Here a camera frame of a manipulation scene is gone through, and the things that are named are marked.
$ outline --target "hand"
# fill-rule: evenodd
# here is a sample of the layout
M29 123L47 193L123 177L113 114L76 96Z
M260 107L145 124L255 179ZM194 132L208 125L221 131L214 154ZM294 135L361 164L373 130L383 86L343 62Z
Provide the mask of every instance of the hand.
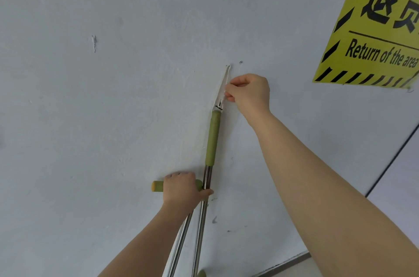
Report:
M177 208L185 217L213 193L211 189L198 191L193 172L176 172L164 177L163 205Z
M225 96L231 102L236 102L238 109L254 126L258 117L270 114L268 80L256 74L238 76L225 86Z

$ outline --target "metal pole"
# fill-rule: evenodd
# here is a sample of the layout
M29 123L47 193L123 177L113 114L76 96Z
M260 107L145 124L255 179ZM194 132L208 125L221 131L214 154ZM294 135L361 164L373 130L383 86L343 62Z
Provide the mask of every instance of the metal pole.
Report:
M209 189L211 185L212 166L205 166L204 182L202 189ZM205 218L207 217L208 202L202 201L199 210L198 232L196 233L194 265L192 267L192 277L198 274L199 257L201 256L202 237L204 236Z
M176 266L178 265L179 257L181 256L181 251L183 244L185 242L186 232L188 231L189 224L191 222L192 213L189 213L188 217L186 218L182 228L181 232L178 237L178 241L176 243L176 250L173 253L172 261L170 262L169 272L167 273L167 277L173 277L175 275Z

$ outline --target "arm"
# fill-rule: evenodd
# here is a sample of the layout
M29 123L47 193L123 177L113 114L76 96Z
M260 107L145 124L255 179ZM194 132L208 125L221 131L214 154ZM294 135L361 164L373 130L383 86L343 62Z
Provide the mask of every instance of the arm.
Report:
M194 173L166 176L160 211L99 277L161 277L182 222L212 193L210 189L198 192Z
M269 93L265 78L247 74L233 79L225 95L256 132L276 189L323 276L417 276L415 245L270 113Z

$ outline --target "yellow sign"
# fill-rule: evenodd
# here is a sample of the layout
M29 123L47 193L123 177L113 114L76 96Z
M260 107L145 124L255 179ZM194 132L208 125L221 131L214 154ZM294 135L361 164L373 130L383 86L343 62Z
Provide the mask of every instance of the yellow sign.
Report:
M419 0L346 0L313 82L409 88L418 20Z

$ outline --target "green handle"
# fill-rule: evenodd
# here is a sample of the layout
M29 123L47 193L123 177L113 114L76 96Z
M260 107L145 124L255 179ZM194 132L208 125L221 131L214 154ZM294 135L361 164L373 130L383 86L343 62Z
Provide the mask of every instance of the green handle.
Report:
M220 131L221 112L213 111L211 122L209 124L210 131L208 133L207 155L205 156L205 164L213 166L215 162L215 152L217 151L218 132Z
M198 189L198 191L201 191L202 190L202 181L196 179L195 183L196 183L196 188ZM153 191L153 192L163 192L163 181L153 181L153 183L151 184L151 191Z

